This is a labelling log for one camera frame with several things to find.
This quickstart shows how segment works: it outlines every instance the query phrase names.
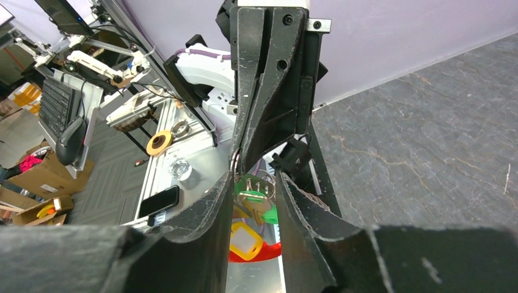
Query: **keyboard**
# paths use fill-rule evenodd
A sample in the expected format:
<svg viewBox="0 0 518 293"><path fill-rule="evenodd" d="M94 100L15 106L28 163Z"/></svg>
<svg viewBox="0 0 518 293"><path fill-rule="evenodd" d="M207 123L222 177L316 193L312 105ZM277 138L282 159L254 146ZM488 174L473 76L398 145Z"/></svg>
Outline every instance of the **keyboard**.
<svg viewBox="0 0 518 293"><path fill-rule="evenodd" d="M43 81L40 119L59 138L69 122L78 116L81 93L52 77Z"/></svg>

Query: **computer mouse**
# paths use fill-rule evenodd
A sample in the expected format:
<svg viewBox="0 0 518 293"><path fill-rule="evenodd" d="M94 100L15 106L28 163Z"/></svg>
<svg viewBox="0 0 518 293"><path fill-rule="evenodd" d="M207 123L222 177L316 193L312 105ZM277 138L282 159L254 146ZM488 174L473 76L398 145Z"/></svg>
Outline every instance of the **computer mouse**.
<svg viewBox="0 0 518 293"><path fill-rule="evenodd" d="M86 135L86 121L82 117L75 118L56 142L57 160L68 166L78 158Z"/></svg>

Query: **smartphone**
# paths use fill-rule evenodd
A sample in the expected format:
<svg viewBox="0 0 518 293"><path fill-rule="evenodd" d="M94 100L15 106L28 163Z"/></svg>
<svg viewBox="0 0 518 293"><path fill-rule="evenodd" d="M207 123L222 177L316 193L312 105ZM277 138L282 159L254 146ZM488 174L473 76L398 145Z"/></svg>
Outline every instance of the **smartphone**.
<svg viewBox="0 0 518 293"><path fill-rule="evenodd" d="M139 218L177 206L178 202L180 202L180 188L174 185L143 200L140 204Z"/></svg>

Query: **monitor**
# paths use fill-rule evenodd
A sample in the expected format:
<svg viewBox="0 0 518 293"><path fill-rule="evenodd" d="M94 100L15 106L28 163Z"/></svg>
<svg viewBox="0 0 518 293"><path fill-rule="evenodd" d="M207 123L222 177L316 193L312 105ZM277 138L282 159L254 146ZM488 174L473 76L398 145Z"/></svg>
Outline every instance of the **monitor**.
<svg viewBox="0 0 518 293"><path fill-rule="evenodd" d="M67 0L34 0L63 32L71 35L93 35L83 18Z"/></svg>
<svg viewBox="0 0 518 293"><path fill-rule="evenodd" d="M12 21L14 16L5 7L0 4L0 26Z"/></svg>

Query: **gray marble floor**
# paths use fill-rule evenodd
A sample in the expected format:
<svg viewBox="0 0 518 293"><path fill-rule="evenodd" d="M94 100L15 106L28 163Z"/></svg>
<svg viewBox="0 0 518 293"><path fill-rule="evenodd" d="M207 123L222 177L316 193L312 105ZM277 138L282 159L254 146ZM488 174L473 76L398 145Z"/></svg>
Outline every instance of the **gray marble floor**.
<svg viewBox="0 0 518 293"><path fill-rule="evenodd" d="M345 220L518 229L518 35L334 103L313 121Z"/></svg>

